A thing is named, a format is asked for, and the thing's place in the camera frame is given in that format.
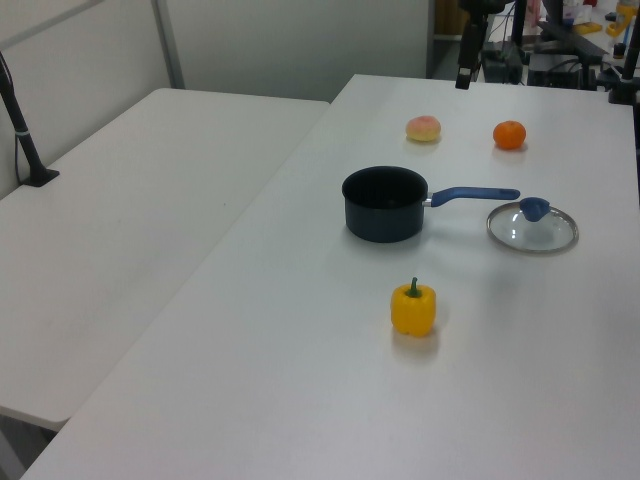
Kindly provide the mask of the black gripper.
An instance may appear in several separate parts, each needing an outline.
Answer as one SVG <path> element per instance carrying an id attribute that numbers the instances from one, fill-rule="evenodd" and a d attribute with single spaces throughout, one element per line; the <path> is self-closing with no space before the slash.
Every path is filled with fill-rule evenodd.
<path id="1" fill-rule="evenodd" d="M 456 89 L 468 89 L 471 80 L 479 79 L 482 71 L 482 55 L 487 39 L 488 20 L 504 10 L 504 0 L 459 0 L 459 7 L 469 14 L 464 28 L 458 55 Z"/>

